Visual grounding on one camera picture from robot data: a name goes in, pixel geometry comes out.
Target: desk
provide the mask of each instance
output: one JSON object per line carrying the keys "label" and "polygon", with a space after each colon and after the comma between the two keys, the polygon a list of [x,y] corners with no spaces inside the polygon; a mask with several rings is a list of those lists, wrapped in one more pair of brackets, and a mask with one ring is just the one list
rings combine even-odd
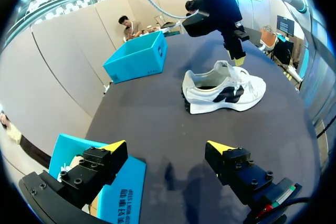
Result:
{"label": "desk", "polygon": [[[256,164],[274,172],[275,183],[288,177],[303,186],[300,197],[310,196],[319,179],[316,134],[303,101],[280,69],[245,41],[243,67],[264,79],[264,98],[245,112],[190,115],[181,97],[185,72],[207,72],[229,56],[218,32],[166,41],[163,73],[113,85],[87,134],[103,143],[126,140],[129,154],[145,159],[140,223],[231,224],[245,219],[249,208],[230,187],[221,186],[204,160],[207,140],[248,149]],[[301,207],[291,206],[286,214],[290,218]]]}

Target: cable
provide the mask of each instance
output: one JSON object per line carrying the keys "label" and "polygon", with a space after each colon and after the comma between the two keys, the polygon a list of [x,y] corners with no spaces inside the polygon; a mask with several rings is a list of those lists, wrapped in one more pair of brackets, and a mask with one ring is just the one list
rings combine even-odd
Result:
{"label": "cable", "polygon": [[324,132],[327,131],[327,129],[330,127],[330,125],[335,121],[336,119],[336,115],[334,116],[333,119],[331,119],[331,121],[326,125],[326,127],[323,129],[323,131],[320,132],[320,134],[317,135],[317,138],[319,138],[320,136],[322,136],[324,134]]}
{"label": "cable", "polygon": [[184,16],[184,17],[180,17],[180,16],[175,16],[175,15],[172,15],[172,14],[170,14],[170,13],[167,13],[166,11],[164,11],[163,9],[161,9],[160,7],[158,7],[157,5],[156,5],[156,3],[154,3],[152,0],[148,0],[157,10],[159,10],[160,12],[162,12],[163,14],[165,14],[165,15],[167,15],[167,16],[169,16],[169,17],[172,17],[172,18],[177,18],[177,19],[186,19],[186,18],[190,18],[190,17],[192,17],[192,16],[195,16],[197,13],[198,13],[198,10],[195,12],[195,13],[193,13],[192,15],[190,15],[190,16]]}
{"label": "cable", "polygon": [[302,198],[289,200],[285,203],[282,203],[280,206],[275,207],[272,210],[268,211],[261,218],[257,218],[255,220],[251,221],[250,224],[258,223],[258,222],[262,221],[265,217],[268,217],[268,216],[274,214],[275,212],[283,210],[284,208],[289,207],[291,205],[294,205],[294,204],[297,204],[297,203],[308,203],[309,201],[310,201],[310,197],[302,197]]}

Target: sneaker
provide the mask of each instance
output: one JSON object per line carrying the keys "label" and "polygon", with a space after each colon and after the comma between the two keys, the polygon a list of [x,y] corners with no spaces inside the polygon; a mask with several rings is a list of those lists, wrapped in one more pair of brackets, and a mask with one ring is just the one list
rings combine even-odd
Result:
{"label": "sneaker", "polygon": [[250,76],[244,68],[232,67],[225,60],[217,61],[208,73],[188,70],[182,84],[185,108],[190,114],[221,108],[245,111],[256,105],[265,91],[262,78]]}

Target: chair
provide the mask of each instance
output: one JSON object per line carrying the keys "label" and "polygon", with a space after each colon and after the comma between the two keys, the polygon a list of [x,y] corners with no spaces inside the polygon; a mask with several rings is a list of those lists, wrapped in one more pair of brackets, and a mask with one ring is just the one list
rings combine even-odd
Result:
{"label": "chair", "polygon": [[265,51],[272,51],[277,42],[278,37],[275,33],[272,33],[272,30],[269,26],[263,27],[261,29],[260,43],[265,45]]}

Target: wall panel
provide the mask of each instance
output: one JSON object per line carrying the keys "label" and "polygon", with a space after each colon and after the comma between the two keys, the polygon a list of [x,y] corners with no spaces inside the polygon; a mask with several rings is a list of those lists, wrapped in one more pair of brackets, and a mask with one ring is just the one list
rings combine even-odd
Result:
{"label": "wall panel", "polygon": [[[152,0],[157,5],[159,4],[158,0]],[[143,29],[146,29],[147,26],[156,26],[155,17],[161,15],[159,12],[148,0],[128,0],[131,9],[133,11],[136,21],[141,22]]]}
{"label": "wall panel", "polygon": [[33,25],[38,48],[53,74],[70,96],[93,117],[104,87],[75,40],[62,15]]}
{"label": "wall panel", "polygon": [[[158,0],[161,9],[164,11],[177,15],[177,16],[185,16],[187,13],[187,10],[185,9],[185,3],[187,0]],[[171,17],[168,17],[164,15],[165,21],[176,21],[176,19],[173,19]]]}
{"label": "wall panel", "polygon": [[115,52],[115,47],[100,20],[95,6],[90,5],[76,12],[71,12],[66,15],[65,20],[81,51],[99,79],[107,86],[111,79],[103,64]]}
{"label": "wall panel", "polygon": [[50,72],[30,29],[0,55],[0,101],[22,134],[49,155],[60,133],[85,137],[92,121]]}
{"label": "wall panel", "polygon": [[253,29],[260,30],[263,26],[270,25],[270,11],[268,0],[252,0]]}
{"label": "wall panel", "polygon": [[95,7],[115,48],[120,48],[124,43],[125,27],[118,23],[119,18],[126,15],[130,20],[135,20],[128,0],[104,0],[96,3]]}
{"label": "wall panel", "polygon": [[253,28],[253,11],[251,0],[238,0],[238,5],[240,13],[243,17],[241,24],[245,27]]}

